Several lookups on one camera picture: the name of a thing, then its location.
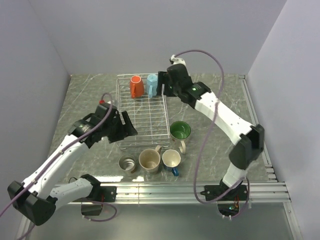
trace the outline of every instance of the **metal wire rack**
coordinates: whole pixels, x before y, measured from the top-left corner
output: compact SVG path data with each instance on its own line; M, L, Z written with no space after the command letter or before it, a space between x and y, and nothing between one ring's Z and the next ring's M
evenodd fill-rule
M116 100L119 112L127 111L138 135L126 137L117 144L121 150L134 147L150 147L162 145L168 147L170 143L170 130L166 96L148 97L144 93L141 97L131 98L130 79L132 76L141 77L146 89L149 73L122 74L116 80Z

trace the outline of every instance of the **gray marble tabletop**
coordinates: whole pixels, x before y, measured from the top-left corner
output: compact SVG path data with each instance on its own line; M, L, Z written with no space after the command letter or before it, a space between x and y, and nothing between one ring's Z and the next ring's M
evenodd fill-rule
M214 92L217 92L221 80L214 74L192 74L191 77L194 82L205 83ZM116 74L74 74L72 76L52 140L50 154L59 146L72 123L95 111L104 92L111 93L113 98L116 97L116 81ZM224 90L220 99L241 118L251 122L238 75L225 75ZM167 97L166 102L169 123L185 121L192 129L187 143L187 153L182 156L182 163L178 167L179 177L173 176L171 172L164 169L149 176L141 166L137 167L135 173L128 176L118 166L118 160L124 152L116 143L109 144L107 139L103 139L80 157L60 182L67 183L71 177L78 178L83 174L91 174L102 182L192 182L200 146L211 121L182 103L177 97ZM228 154L232 146L225 133L215 126L202 153L197 180L220 181L230 164ZM140 150L132 148L129 153L138 159ZM247 176L252 182L268 180L261 156L251 164Z

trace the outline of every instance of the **white robotic arm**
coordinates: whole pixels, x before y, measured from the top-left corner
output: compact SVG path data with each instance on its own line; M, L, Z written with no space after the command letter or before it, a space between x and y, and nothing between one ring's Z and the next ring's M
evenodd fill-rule
M226 105L202 82L193 83L186 69L186 62L173 55L170 59L172 66L166 73L159 74L158 84L165 84L168 96L177 96L182 102L213 120L216 103L218 114L215 124L225 132L234 148L229 154L231 161L222 179L222 184L230 188L237 181L246 177L250 163L256 160L264 149L264 128L253 126L243 120Z
M45 223L55 210L70 202L81 198L100 201L106 190L89 174L69 184L59 187L55 185L73 163L102 137L107 137L109 143L113 143L138 134L126 111L122 112L122 117L125 124L122 124L115 106L111 107L109 103L100 101L95 113L76 121L59 147L33 174L22 183L13 181L9 185L10 198L16 198L13 207L39 226Z

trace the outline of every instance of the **beige mug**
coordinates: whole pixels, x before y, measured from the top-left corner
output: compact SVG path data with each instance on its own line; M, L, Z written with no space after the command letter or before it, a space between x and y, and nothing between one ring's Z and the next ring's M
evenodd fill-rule
M161 162L162 147L156 146L155 149L148 148L143 150L139 155L139 164L147 173L156 173Z

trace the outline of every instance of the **white wall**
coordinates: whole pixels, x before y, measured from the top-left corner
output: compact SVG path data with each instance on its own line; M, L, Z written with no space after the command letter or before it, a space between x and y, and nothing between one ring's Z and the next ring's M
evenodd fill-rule
M69 73L157 72L203 49L247 74L286 0L30 0ZM185 56L190 72L219 72Z
M69 78L30 3L0 0L0 211L8 185L47 158ZM0 239L14 239L21 216L0 218Z
M320 235L320 1L288 0L248 85L266 143L304 239Z

